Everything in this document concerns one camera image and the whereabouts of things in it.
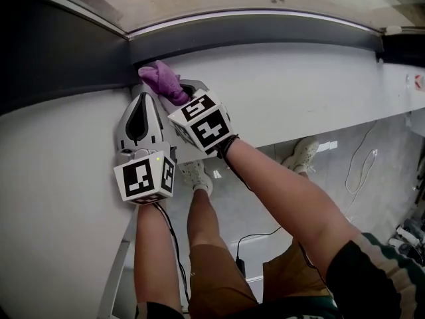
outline black striped sleeve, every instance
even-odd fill
[[[424,270],[371,234],[338,252],[326,281],[346,319],[425,318]]]

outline leg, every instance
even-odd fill
[[[220,237],[218,219],[209,200],[213,183],[204,171],[203,162],[185,163],[180,168],[195,190],[187,221],[191,248],[191,318],[221,318],[257,305]]]
[[[154,302],[181,312],[173,243],[161,212],[152,205],[140,206],[137,214],[134,286],[138,304]]]
[[[294,154],[283,165],[308,178],[307,171],[319,144],[313,137],[302,139]],[[263,301],[273,301],[285,296],[328,296],[319,273],[305,262],[299,243],[292,242],[288,250],[263,264]]]

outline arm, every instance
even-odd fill
[[[137,214],[134,287],[138,304],[154,302],[181,312],[173,243],[161,212],[152,205],[140,206]]]
[[[226,158],[325,276],[333,257],[359,230],[318,186],[242,140],[233,142]]]

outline gray edge trim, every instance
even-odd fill
[[[48,1],[56,3],[60,6],[63,6],[64,8],[71,10],[71,11],[77,13],[77,14],[83,15],[83,16],[89,18],[90,20],[93,20],[94,22],[103,25],[107,29],[121,35],[123,38],[128,39],[126,32],[121,30],[119,27],[116,27],[115,25],[111,24],[109,21],[101,18],[97,14],[91,12],[91,10],[88,9],[89,7],[86,6],[83,3],[80,3],[81,6],[79,6],[75,2],[70,1],[70,0],[48,0]]]
[[[381,52],[381,34],[341,19],[296,11],[244,10],[175,19],[129,34],[141,66],[215,47],[253,43],[323,43]]]

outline white sneaker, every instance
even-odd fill
[[[208,196],[213,192],[213,181],[205,172],[203,160],[179,164],[179,169],[185,178],[185,182],[193,185],[193,191],[203,189]]]
[[[297,143],[294,154],[286,158],[282,165],[296,173],[306,173],[318,148],[319,142],[313,136],[305,137]]]

